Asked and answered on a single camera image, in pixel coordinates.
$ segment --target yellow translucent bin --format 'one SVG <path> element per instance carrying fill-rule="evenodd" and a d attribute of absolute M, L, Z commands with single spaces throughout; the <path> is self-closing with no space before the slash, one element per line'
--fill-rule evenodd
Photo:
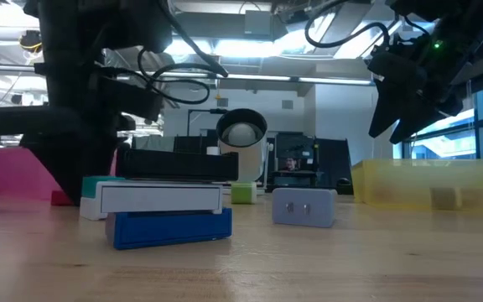
<path fill-rule="evenodd" d="M 483 159 L 374 159 L 352 169 L 356 202 L 432 211 L 483 212 Z"/>

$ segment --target teal block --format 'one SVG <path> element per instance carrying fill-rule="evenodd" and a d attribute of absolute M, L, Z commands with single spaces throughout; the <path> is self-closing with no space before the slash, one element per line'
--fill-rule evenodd
<path fill-rule="evenodd" d="M 81 185 L 81 197 L 96 198 L 96 184 L 99 181 L 124 180 L 122 177 L 115 176 L 86 176 Z"/>

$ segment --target pink block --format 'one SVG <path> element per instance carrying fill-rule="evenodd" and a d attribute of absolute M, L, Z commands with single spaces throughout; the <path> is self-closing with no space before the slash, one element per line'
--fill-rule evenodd
<path fill-rule="evenodd" d="M 115 158 L 112 175 L 115 174 Z M 60 186 L 29 149 L 0 148 L 0 195 L 51 200 L 51 192 L 57 190 L 61 190 Z"/>

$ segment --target green light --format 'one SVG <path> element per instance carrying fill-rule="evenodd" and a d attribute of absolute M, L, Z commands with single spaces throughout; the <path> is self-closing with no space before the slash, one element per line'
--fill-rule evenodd
<path fill-rule="evenodd" d="M 443 41 L 441 41 L 441 40 L 437 40 L 437 41 L 435 41 L 435 43 L 434 43 L 434 48 L 435 48 L 435 49 L 439 49 L 439 48 L 441 47 L 441 45 L 443 45 Z"/>

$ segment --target wooden table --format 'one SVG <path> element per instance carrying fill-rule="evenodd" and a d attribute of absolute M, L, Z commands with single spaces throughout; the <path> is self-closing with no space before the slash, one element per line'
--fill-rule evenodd
<path fill-rule="evenodd" d="M 0 301 L 483 301 L 483 216 L 342 203 L 318 229 L 260 202 L 231 239 L 116 251 L 76 208 L 0 198 Z"/>

